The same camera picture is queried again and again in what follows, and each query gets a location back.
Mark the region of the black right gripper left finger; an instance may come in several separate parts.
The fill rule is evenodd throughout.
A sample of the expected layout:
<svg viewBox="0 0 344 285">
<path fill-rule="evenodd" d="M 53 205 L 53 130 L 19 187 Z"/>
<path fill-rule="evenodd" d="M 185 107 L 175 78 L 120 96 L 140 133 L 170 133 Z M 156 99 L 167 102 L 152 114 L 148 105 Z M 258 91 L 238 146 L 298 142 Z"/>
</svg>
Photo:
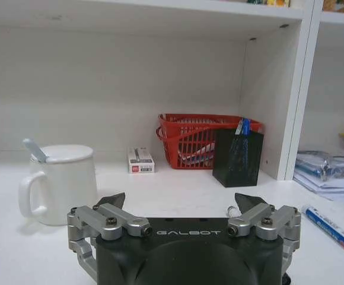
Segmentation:
<svg viewBox="0 0 344 285">
<path fill-rule="evenodd" d="M 110 197 L 113 198 L 116 199 L 114 204 L 104 197 L 92 207 L 73 207 L 67 214 L 69 249 L 76 253 L 79 265 L 91 278 L 97 278 L 98 265 L 92 252 L 97 236 L 112 241 L 120 239 L 124 231 L 138 238 L 147 238 L 152 233 L 147 218 L 134 216 L 118 207 L 125 198 L 123 194 Z"/>
</svg>

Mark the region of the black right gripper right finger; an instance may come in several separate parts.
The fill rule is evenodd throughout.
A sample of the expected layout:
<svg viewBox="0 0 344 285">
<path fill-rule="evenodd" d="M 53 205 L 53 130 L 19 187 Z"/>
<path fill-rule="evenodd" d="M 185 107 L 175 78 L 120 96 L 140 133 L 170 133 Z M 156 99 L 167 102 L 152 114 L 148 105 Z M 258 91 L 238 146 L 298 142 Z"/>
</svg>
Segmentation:
<svg viewBox="0 0 344 285">
<path fill-rule="evenodd" d="M 293 253 L 300 247 L 301 213 L 297 208 L 287 205 L 276 209 L 261 197 L 236 193 L 234 199 L 241 214 L 235 216 L 232 213 L 234 207 L 228 207 L 228 234 L 231 237 L 244 237 L 254 229 L 261 240 L 282 238 L 282 274 L 285 275 Z"/>
</svg>

